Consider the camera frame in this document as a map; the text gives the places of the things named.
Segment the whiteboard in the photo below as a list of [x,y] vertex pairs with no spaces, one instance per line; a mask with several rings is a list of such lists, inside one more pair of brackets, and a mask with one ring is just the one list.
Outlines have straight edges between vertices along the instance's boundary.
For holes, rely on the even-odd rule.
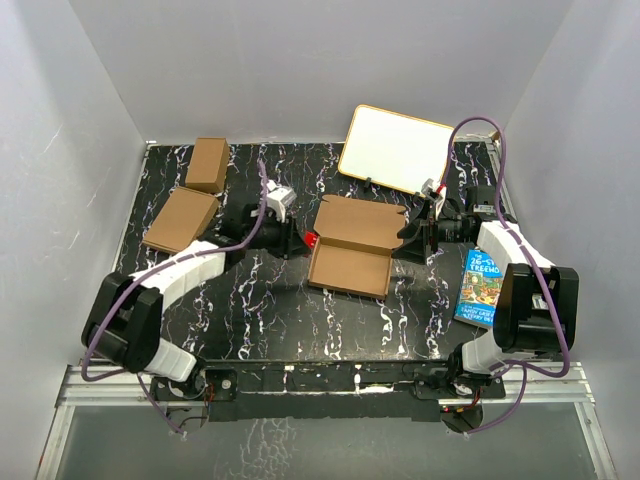
[[429,178],[440,181],[453,127],[359,105],[338,171],[407,193]]

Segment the black cable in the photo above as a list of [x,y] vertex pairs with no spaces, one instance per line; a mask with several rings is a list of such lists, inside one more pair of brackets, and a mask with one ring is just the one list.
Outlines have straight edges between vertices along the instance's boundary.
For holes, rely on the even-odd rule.
[[460,420],[462,420],[464,423],[466,423],[467,425],[469,425],[469,428],[473,429],[473,425],[471,425],[471,423],[469,423],[469,420],[467,420],[463,415],[458,414],[458,418],[460,418]]
[[179,397],[179,398],[182,398],[183,400],[197,400],[198,398],[200,398],[204,394],[204,392],[205,392],[205,390],[207,389],[208,386],[209,386],[209,384],[205,383],[204,387],[202,387],[202,390],[200,390],[200,392],[198,392],[195,397]]
[[184,425],[185,425],[189,420],[196,420],[196,419],[197,419],[197,420],[205,420],[205,419],[207,419],[207,418],[209,418],[209,417],[205,417],[205,416],[199,416],[199,417],[187,417],[187,418],[185,418],[185,419],[180,423],[179,428],[184,427]]

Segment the blue book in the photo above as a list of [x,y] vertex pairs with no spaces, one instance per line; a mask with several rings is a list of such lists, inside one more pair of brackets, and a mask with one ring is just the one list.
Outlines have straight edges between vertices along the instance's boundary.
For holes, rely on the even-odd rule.
[[491,257],[480,250],[470,250],[453,318],[487,329],[493,327],[501,288],[502,273]]

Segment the cardboard flap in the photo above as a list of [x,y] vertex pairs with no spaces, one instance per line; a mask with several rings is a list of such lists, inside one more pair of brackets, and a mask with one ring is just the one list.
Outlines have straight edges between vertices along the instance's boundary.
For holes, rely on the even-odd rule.
[[397,235],[405,225],[404,211],[399,205],[324,195],[314,229],[321,237],[392,249],[402,245]]
[[309,285],[384,300],[392,260],[382,247],[320,237],[313,251]]
[[163,252],[184,250],[200,235],[218,209],[213,195],[177,187],[145,234],[142,243]]

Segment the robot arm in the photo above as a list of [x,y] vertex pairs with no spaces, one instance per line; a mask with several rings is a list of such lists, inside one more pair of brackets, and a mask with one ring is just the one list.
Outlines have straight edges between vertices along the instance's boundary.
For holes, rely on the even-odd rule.
[[521,245],[543,272],[571,348],[578,301],[575,270],[558,267],[538,253],[524,239],[515,219],[508,215],[505,229],[493,207],[494,187],[467,189],[465,210],[454,204],[455,214],[448,217],[442,214],[444,192],[437,183],[425,183],[423,193],[424,205],[413,212],[410,223],[398,234],[404,242],[394,251],[394,258],[426,263],[427,257],[438,251],[439,243],[470,242],[487,252],[504,275],[493,329],[455,349],[442,381],[477,387],[489,382],[507,360],[525,360],[560,351],[549,305]]
[[[273,181],[268,182],[267,189],[267,214],[248,248],[266,249],[284,259],[308,254],[309,248],[298,234],[295,219],[287,213],[296,198],[295,192]],[[239,220],[224,220],[217,230],[206,231],[185,250],[162,262],[160,265],[171,264],[171,268],[147,278],[133,291],[100,337],[96,352],[129,372],[144,371],[166,378],[177,384],[185,395],[200,391],[199,361],[161,338],[162,314],[187,292],[222,275],[244,258],[246,249],[205,256],[196,254],[239,244],[254,227],[257,211],[257,205],[246,205]],[[191,258],[180,263],[174,261],[190,255]],[[146,272],[148,270],[131,276],[113,272],[104,279],[82,333],[85,346],[91,343],[122,292]]]

